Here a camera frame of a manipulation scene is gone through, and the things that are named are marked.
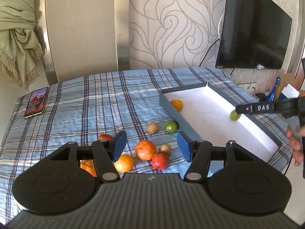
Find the power outlet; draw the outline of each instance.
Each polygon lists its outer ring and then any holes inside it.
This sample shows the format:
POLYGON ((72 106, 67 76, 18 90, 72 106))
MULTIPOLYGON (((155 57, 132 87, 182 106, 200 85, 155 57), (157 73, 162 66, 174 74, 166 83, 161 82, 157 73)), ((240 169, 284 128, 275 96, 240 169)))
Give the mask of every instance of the power outlet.
POLYGON ((255 93, 256 90, 256 83, 245 83, 245 84, 238 84, 239 87, 243 88, 249 94, 255 93))

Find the black monitor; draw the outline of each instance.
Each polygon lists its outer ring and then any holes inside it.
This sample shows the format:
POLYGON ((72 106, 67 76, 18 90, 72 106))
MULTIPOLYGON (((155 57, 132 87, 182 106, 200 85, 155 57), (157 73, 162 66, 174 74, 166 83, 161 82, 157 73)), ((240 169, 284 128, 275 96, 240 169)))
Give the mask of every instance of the black monitor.
POLYGON ((215 67, 281 69, 291 23, 272 0, 226 0, 215 67))

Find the finger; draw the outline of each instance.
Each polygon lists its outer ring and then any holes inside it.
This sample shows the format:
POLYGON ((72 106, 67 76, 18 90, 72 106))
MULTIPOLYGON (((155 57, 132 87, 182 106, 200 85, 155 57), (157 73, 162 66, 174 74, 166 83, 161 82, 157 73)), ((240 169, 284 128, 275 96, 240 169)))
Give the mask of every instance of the finger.
POLYGON ((287 130, 286 130, 286 137, 289 139, 293 136, 293 132, 291 130, 290 126, 287 126, 287 130))
POLYGON ((299 131, 298 134, 301 135, 302 137, 305 137, 305 125, 303 125, 299 131))
POLYGON ((294 166, 295 166, 295 167, 298 167, 298 166, 300 166, 300 163, 298 163, 298 162, 296 161, 296 162, 294 162, 294 166))
POLYGON ((304 160, 304 154, 301 151, 293 150, 292 156, 293 156, 294 160, 297 161, 298 163, 301 163, 304 160))
POLYGON ((295 136, 291 136, 289 139, 289 146, 291 149, 296 151, 301 150, 302 147, 300 140, 298 140, 295 136))

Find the wallpaper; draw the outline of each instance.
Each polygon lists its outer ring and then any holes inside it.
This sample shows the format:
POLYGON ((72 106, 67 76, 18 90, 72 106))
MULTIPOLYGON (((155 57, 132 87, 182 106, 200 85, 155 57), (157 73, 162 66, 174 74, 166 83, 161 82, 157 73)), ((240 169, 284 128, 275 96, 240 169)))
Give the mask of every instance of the wallpaper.
MULTIPOLYGON (((218 23, 226 0, 130 0, 129 43, 131 69, 199 66, 210 45, 218 39, 218 23)), ((273 0, 291 18, 292 29, 284 59, 286 71, 296 34, 298 0, 273 0)), ((202 66, 215 66, 219 42, 202 66)), ((277 71, 236 69, 236 83, 258 83, 257 92, 273 86, 277 71)))

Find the green fruit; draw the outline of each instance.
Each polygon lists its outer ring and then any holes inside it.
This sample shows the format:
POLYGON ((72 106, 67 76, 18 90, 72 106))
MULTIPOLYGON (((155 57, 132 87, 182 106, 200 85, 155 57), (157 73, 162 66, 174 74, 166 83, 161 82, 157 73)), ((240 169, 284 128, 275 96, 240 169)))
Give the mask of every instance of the green fruit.
POLYGON ((177 131, 177 128, 178 128, 178 125, 174 121, 170 121, 165 124, 165 131, 167 133, 174 133, 175 131, 177 131))
POLYGON ((232 121, 237 121, 239 118, 240 118, 240 114, 236 113, 235 110, 233 110, 233 111, 230 113, 230 119, 231 119, 232 121))

